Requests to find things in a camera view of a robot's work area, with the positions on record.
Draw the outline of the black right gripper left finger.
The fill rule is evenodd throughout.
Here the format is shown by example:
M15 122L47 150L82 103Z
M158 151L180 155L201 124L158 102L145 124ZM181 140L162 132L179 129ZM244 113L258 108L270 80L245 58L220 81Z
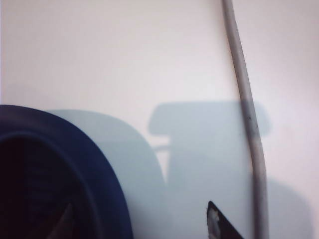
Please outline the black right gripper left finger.
M73 207L71 204L66 206L61 218L56 226L48 235L49 239L71 239L73 235Z

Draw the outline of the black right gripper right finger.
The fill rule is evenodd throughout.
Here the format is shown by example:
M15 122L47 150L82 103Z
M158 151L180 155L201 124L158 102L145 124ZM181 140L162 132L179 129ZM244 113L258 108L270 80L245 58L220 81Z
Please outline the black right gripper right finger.
M212 201L208 202L206 217L209 239L243 239Z

